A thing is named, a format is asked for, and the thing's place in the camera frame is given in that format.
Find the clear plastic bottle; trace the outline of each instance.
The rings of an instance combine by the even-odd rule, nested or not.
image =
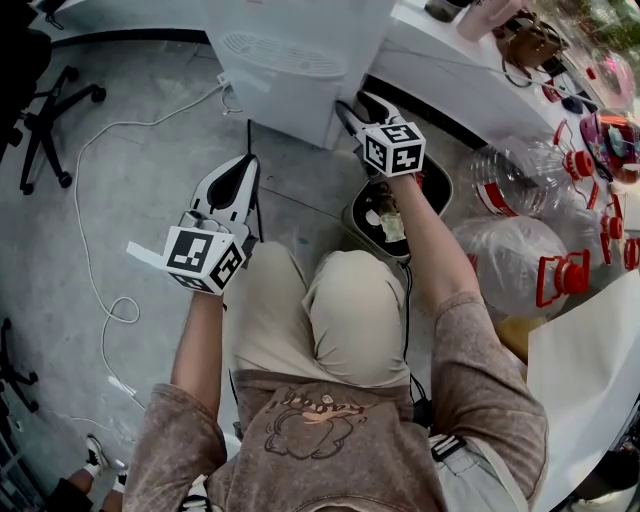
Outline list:
[[[620,276],[640,268],[640,238],[612,240],[610,249],[611,264],[602,265],[591,273],[589,285],[596,290],[602,290]]]
[[[483,217],[453,230],[473,264],[487,304],[510,316],[556,314],[589,285],[589,252],[568,254],[560,238],[529,217]]]
[[[586,151],[565,152],[552,138],[507,137],[475,151],[463,165],[461,188],[472,190],[476,198],[466,216],[488,212],[539,218],[573,195],[573,182],[593,171]]]
[[[594,210],[587,210],[584,204],[563,200],[557,210],[545,212],[542,220],[560,237],[569,252],[591,253],[591,268],[611,264],[611,241],[621,240],[622,219],[608,217]]]

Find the white sneaker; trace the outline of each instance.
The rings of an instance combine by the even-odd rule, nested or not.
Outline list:
[[[113,483],[114,491],[124,494],[124,486],[127,484],[128,474],[129,474],[128,469],[121,469],[120,471],[118,471],[118,476],[116,476],[116,481]]]
[[[109,468],[109,462],[102,453],[102,445],[95,437],[87,436],[85,443],[89,451],[89,459],[84,469],[88,471],[93,478],[96,478],[100,473]]]

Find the concrete floor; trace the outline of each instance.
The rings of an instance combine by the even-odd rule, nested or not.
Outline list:
[[[209,46],[95,43],[55,50],[39,89],[50,87],[65,65],[81,73],[65,93],[91,82],[108,91],[104,104],[84,100],[55,125],[62,166],[74,179],[78,151],[106,124],[157,120],[210,89],[221,71]],[[213,96],[157,127],[117,127],[83,156],[80,207],[97,287],[107,306],[130,295],[141,309],[134,325],[110,323],[107,357],[143,404],[155,383],[168,380],[190,295],[128,257],[125,248],[133,240],[160,252],[198,181],[245,151],[244,121],[221,112],[219,96]],[[408,117],[421,125],[428,152],[444,168],[452,169],[468,151],[423,120]],[[262,167],[265,237],[287,246],[310,277],[323,254],[343,245],[341,210],[365,181],[351,153],[353,143],[343,134],[338,148],[327,152],[255,126],[253,144]],[[0,315],[13,321],[14,361],[40,377],[28,393],[41,411],[28,414],[10,392],[5,400],[22,421],[24,432],[16,432],[14,440],[50,491],[59,477],[83,464],[87,433],[102,441],[112,459],[128,461],[142,411],[109,383],[102,362],[105,317],[87,276],[72,189],[58,186],[40,150],[32,172],[34,194],[25,197],[18,190],[26,146],[25,137],[18,148],[8,148],[0,169]],[[118,312],[131,313],[126,307]],[[418,292],[411,322],[409,362],[428,385],[431,327]],[[220,423],[232,435],[235,404],[224,381]],[[96,486],[98,503],[110,486],[111,477]]]

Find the white cable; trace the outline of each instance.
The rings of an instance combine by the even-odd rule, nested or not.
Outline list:
[[[176,114],[179,114],[180,112],[184,112],[185,110],[188,110],[191,107],[195,107],[199,103],[202,103],[204,100],[206,100],[213,93],[215,93],[216,91],[220,90],[221,87],[222,87],[222,85],[216,85],[213,89],[211,89],[209,92],[207,92],[206,94],[204,94],[203,96],[198,98],[196,101],[194,101],[192,103],[189,103],[188,105],[186,105],[186,106],[184,106],[182,108],[179,108],[178,110],[176,110],[174,112],[171,112],[170,114],[167,114],[166,116],[164,116],[163,118],[161,118],[161,119],[159,119],[157,121],[153,121],[153,122],[150,122],[150,123],[145,123],[145,122],[141,122],[141,121],[118,121],[118,122],[115,122],[115,123],[111,123],[111,124],[105,126],[92,139],[90,139],[89,142],[87,142],[82,147],[82,149],[80,150],[80,153],[78,153],[78,160],[77,160],[77,163],[76,163],[75,184],[74,184],[74,187],[73,187],[73,200],[74,200],[74,203],[75,203],[75,206],[76,206],[76,214],[78,216],[78,227],[80,228],[80,236],[82,237],[82,244],[84,246],[84,252],[85,252],[85,255],[86,255],[86,259],[87,259],[87,270],[89,272],[89,280],[91,281],[91,287],[93,288],[93,292],[94,292],[96,298],[98,299],[98,303],[100,304],[100,307],[102,308],[102,311],[104,311],[104,313],[106,315],[104,324],[102,326],[102,334],[101,334],[101,340],[100,340],[102,360],[104,361],[105,366],[107,367],[107,369],[109,370],[109,372],[111,373],[113,378],[118,381],[118,383],[122,386],[122,388],[125,390],[127,395],[129,395],[129,398],[131,398],[131,400],[133,400],[136,403],[136,405],[138,405],[138,407],[140,407],[142,410],[145,409],[144,406],[134,396],[135,392],[133,391],[133,389],[130,388],[129,386],[127,386],[124,382],[122,382],[122,380],[120,380],[120,378],[113,371],[113,369],[111,368],[111,366],[109,365],[109,363],[107,361],[107,357],[105,355],[105,350],[104,350],[105,331],[107,330],[107,324],[109,323],[109,320],[113,319],[113,320],[116,320],[117,322],[120,322],[120,323],[123,323],[123,324],[134,324],[140,319],[140,306],[131,297],[124,296],[124,297],[117,298],[113,302],[113,304],[111,304],[111,307],[109,309],[107,309],[107,307],[105,306],[102,298],[100,297],[100,293],[98,292],[98,288],[96,287],[96,283],[95,283],[95,281],[93,279],[93,271],[91,270],[91,256],[89,254],[89,246],[87,245],[87,237],[86,237],[86,235],[84,233],[84,228],[82,227],[82,217],[80,216],[80,203],[78,201],[78,184],[80,183],[80,159],[82,158],[82,155],[83,155],[85,149],[87,149],[90,144],[92,144],[98,137],[100,137],[103,133],[105,133],[110,128],[113,128],[114,126],[156,126],[156,125],[166,121],[167,119],[175,116]],[[129,303],[133,304],[133,306],[136,309],[136,313],[135,313],[134,318],[124,318],[124,317],[116,315],[113,312],[115,307],[122,301],[128,301]],[[54,411],[47,411],[47,412],[51,412],[52,414],[56,414],[56,415],[59,414],[59,413],[56,413]],[[88,418],[73,418],[71,416],[68,416],[68,418],[72,419],[74,421],[90,421],[90,422],[98,425],[99,427],[106,428],[103,425],[100,425],[100,424],[96,423],[95,421],[90,420]]]
[[[224,93],[227,91],[227,89],[229,88],[229,85],[225,85],[224,88],[222,89],[222,92],[220,93],[220,103],[222,103],[222,108],[224,108],[224,110],[222,111],[222,115],[226,116],[228,114],[239,114],[240,112],[244,112],[243,109],[241,108],[229,108],[227,106],[227,104],[224,102]]]
[[[571,98],[576,98],[580,101],[583,101],[585,103],[590,103],[592,105],[595,105],[598,108],[606,108],[602,103],[597,102],[597,101],[593,101],[590,99],[585,98],[584,96],[578,96],[577,94],[571,94],[563,89],[559,89],[558,87],[554,87],[553,85],[549,85],[546,84],[544,82],[538,82],[537,80],[532,80],[531,78],[528,78],[526,76],[523,75],[514,75],[512,73],[507,73],[505,71],[502,71],[501,69],[495,69],[495,68],[491,68],[489,66],[483,66],[481,64],[472,64],[470,62],[460,62],[458,60],[452,60],[452,59],[445,59],[443,57],[436,57],[435,55],[428,55],[426,53],[420,53],[420,52],[414,52],[411,51],[409,49],[404,49],[404,50],[394,50],[394,49],[383,49],[380,50],[380,53],[401,53],[401,54],[405,54],[405,55],[415,55],[416,57],[423,57],[425,59],[432,59],[432,60],[439,60],[441,62],[446,62],[448,64],[456,64],[458,66],[466,66],[469,68],[475,68],[475,69],[483,69],[485,71],[491,71],[492,73],[497,73],[499,75],[504,75],[504,76],[508,76],[509,78],[515,79],[515,80],[525,80],[529,83],[535,84],[535,85],[541,85],[542,87],[546,87],[547,89],[552,89],[554,91],[557,91],[561,94],[563,94],[564,96],[569,96]]]
[[[56,411],[52,411],[51,409],[39,409],[42,412],[48,412],[50,414],[53,414],[54,416],[57,416],[58,418],[63,418],[66,420],[70,420],[70,421],[86,421],[88,423],[93,423],[96,427],[100,427],[101,429],[104,429],[108,432],[112,432],[112,430],[109,427],[105,427],[104,425],[102,425],[101,423],[98,423],[97,421],[92,420],[91,418],[82,418],[79,416],[69,416],[68,414],[64,414],[62,412],[56,412]]]

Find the black and white marker cube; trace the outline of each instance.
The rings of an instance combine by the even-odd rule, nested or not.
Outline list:
[[[129,242],[127,252],[189,290],[222,295],[246,257],[235,235],[172,226],[162,255]]]
[[[385,176],[422,170],[425,139],[415,123],[368,128],[363,144],[365,161]]]

